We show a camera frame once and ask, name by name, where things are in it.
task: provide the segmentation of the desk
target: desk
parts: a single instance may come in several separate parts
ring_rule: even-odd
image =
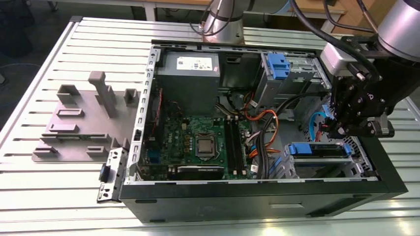
[[[145,18],[148,21],[156,21],[156,8],[175,8],[204,11],[211,0],[56,0],[57,2],[76,2],[107,5],[141,6],[145,9]],[[296,0],[297,5],[308,18],[327,19],[321,0]],[[347,13],[347,9],[340,2],[329,7],[332,18],[339,21],[341,15]],[[245,12],[248,14],[263,14],[257,12]],[[279,16],[293,16],[291,11],[276,14]],[[335,26],[325,20],[321,30],[327,33],[332,32]]]
[[[188,24],[97,18],[68,24],[0,132],[0,232],[68,236],[420,235],[420,114],[409,98],[389,116],[396,135],[381,142],[409,192],[329,218],[141,224],[123,204],[96,204],[101,163],[33,163],[32,151],[57,105],[59,87],[73,84],[80,90],[95,90],[87,79],[89,71],[101,70],[113,91],[143,91],[152,39],[200,41]],[[325,42],[308,32],[245,28],[245,44],[323,49]]]

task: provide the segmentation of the wire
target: wire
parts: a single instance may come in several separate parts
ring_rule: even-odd
[[[15,65],[32,65],[32,66],[36,66],[39,68],[41,67],[40,65],[36,65],[36,64],[32,64],[32,63],[13,63],[13,64],[9,64],[9,65],[0,66],[0,69],[7,68],[9,66],[15,66]]]
[[[232,90],[228,91],[225,98],[227,98],[227,100],[228,100],[228,103],[229,103],[229,105],[231,105],[233,111],[239,114],[240,117],[245,117],[245,116],[241,114],[240,110],[236,108],[236,106],[235,106],[235,104],[233,104],[233,101],[231,100],[231,96],[232,96]]]
[[[233,16],[233,12],[235,12],[235,0],[232,1],[232,12],[231,12],[228,21],[225,22],[225,24],[223,25],[223,27],[221,27],[216,32],[213,32],[213,33],[205,34],[205,33],[199,32],[199,31],[193,28],[192,23],[189,23],[189,27],[192,28],[192,30],[193,30],[199,35],[201,35],[201,36],[204,36],[204,37],[213,36],[213,35],[219,34],[219,33],[224,30],[224,28],[227,28],[227,26],[228,26],[228,24],[229,24],[229,22],[231,22],[232,16]]]
[[[315,118],[316,116],[320,115],[323,116],[324,118],[327,117],[325,113],[324,112],[315,112],[309,118],[309,123],[308,123],[308,130],[309,130],[309,138],[311,138],[311,141],[315,141],[316,139],[316,136],[313,134],[313,123],[315,123]]]
[[[360,52],[357,52],[348,44],[345,44],[343,41],[340,41],[339,39],[332,37],[329,34],[319,30],[312,25],[312,23],[309,22],[308,18],[304,16],[296,4],[296,0],[291,0],[291,5],[292,5],[292,8],[293,8],[293,11],[296,13],[299,20],[309,28],[309,30],[315,33],[315,35],[319,36],[327,42],[329,42],[336,48],[341,49],[347,54],[349,54],[356,59],[356,61],[365,67],[373,80],[379,81],[379,78],[380,78],[379,70],[373,66],[372,62],[365,58],[365,56]]]
[[[227,116],[237,115],[235,112],[229,111],[219,102],[216,102],[215,106]]]
[[[359,27],[359,26],[349,26],[349,25],[345,25],[345,24],[341,24],[339,22],[336,22],[331,16],[331,12],[328,10],[328,4],[327,4],[327,0],[323,0],[324,2],[324,11],[325,11],[325,14],[327,14],[327,19],[329,20],[329,22],[340,27],[340,28],[344,28],[344,29],[349,29],[349,30],[357,30],[357,31],[363,31],[363,32],[368,32],[368,33],[375,33],[372,29],[369,28],[364,28],[364,27]]]
[[[317,130],[317,131],[316,131],[316,138],[315,138],[315,141],[316,141],[316,142],[320,141],[320,139],[321,139],[321,134],[323,134],[321,130]]]
[[[268,152],[268,153],[280,153],[280,150],[268,148],[268,149],[267,149],[267,152]],[[256,151],[256,149],[255,149],[255,150],[249,153],[249,158],[256,157],[256,155],[257,155],[257,151]]]
[[[257,137],[261,131],[255,132],[245,140],[245,144],[251,144],[252,139]]]
[[[367,21],[368,21],[368,24],[371,25],[371,28],[373,30],[373,33],[379,33],[379,27],[376,25],[376,22],[373,20],[373,17],[367,9],[367,6],[364,5],[363,3],[363,0],[357,0],[357,4],[359,4],[359,7],[360,7],[360,10],[363,12],[363,16],[365,17]]]

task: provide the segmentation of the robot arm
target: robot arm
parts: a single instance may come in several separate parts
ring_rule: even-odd
[[[207,42],[239,44],[244,40],[244,11],[275,14],[288,9],[288,0],[212,0],[203,29],[191,27]]]
[[[297,13],[296,2],[291,2]],[[323,131],[331,137],[393,137],[387,116],[397,102],[420,86],[419,22],[420,2],[397,0],[377,34],[343,37],[340,43],[327,44],[321,61],[333,76],[331,110],[335,118],[327,119]],[[373,70],[340,49],[343,43],[371,61],[368,66],[373,66]]]

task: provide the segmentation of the side panel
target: side panel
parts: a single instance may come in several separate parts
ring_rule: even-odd
[[[380,194],[131,199],[123,202],[145,223],[329,216],[360,206],[375,196]]]

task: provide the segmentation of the metal bracket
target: metal bracket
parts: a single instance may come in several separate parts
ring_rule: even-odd
[[[128,158],[128,151],[120,147],[111,150],[107,163],[100,170],[100,188],[97,203],[120,203],[120,190],[124,181],[124,171]]]

